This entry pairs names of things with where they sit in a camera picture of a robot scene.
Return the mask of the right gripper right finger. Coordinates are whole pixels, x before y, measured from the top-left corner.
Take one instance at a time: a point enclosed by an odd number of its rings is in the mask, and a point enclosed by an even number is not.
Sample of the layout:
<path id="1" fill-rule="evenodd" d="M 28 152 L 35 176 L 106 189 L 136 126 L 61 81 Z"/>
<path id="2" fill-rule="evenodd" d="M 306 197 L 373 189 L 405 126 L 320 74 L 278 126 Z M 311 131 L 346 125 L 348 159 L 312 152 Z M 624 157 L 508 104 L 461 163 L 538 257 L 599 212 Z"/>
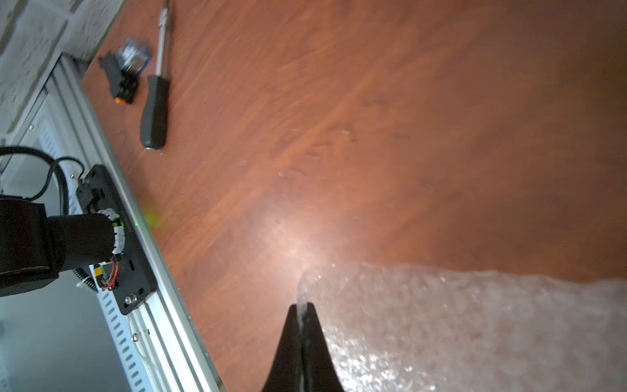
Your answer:
<path id="1" fill-rule="evenodd" d="M 317 310 L 311 302 L 300 308 L 300 363 L 302 391 L 344 390 L 334 368 Z"/>

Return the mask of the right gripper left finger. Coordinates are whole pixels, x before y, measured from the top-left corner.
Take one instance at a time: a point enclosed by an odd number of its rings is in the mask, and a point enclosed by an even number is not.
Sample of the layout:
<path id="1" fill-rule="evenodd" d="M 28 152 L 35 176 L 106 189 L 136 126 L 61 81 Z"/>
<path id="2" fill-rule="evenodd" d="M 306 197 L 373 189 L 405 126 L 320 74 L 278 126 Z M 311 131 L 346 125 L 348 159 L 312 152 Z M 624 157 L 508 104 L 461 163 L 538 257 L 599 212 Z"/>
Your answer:
<path id="1" fill-rule="evenodd" d="M 298 307 L 289 307 L 279 344 L 262 391 L 301 391 L 302 332 Z"/>

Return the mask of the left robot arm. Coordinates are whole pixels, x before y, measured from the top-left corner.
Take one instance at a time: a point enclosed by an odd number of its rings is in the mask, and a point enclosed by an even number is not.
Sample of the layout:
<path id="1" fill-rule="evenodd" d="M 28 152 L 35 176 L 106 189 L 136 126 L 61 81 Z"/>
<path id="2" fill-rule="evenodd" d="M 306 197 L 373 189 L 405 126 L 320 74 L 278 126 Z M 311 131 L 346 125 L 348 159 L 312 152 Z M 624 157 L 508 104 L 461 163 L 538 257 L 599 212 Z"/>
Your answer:
<path id="1" fill-rule="evenodd" d="M 46 287 L 61 272 L 107 261 L 123 250 L 124 229 L 105 214 L 49 217 L 24 199 L 1 201 L 1 295 Z"/>

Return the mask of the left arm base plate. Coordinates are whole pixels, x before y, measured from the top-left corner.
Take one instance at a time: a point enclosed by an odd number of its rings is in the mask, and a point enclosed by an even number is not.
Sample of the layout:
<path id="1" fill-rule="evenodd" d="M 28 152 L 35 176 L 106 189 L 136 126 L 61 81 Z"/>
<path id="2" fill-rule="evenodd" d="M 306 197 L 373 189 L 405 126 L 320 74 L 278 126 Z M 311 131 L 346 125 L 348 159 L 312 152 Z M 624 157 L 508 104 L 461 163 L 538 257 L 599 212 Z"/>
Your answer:
<path id="1" fill-rule="evenodd" d="M 101 214 L 113 226 L 114 245 L 106 261 L 114 263 L 114 278 L 105 283 L 105 290 L 114 294 L 122 315 L 138 308 L 158 288 L 156 278 L 140 244 L 138 225 L 125 208 L 121 194 L 107 168 L 93 166 L 76 190 L 84 213 Z"/>

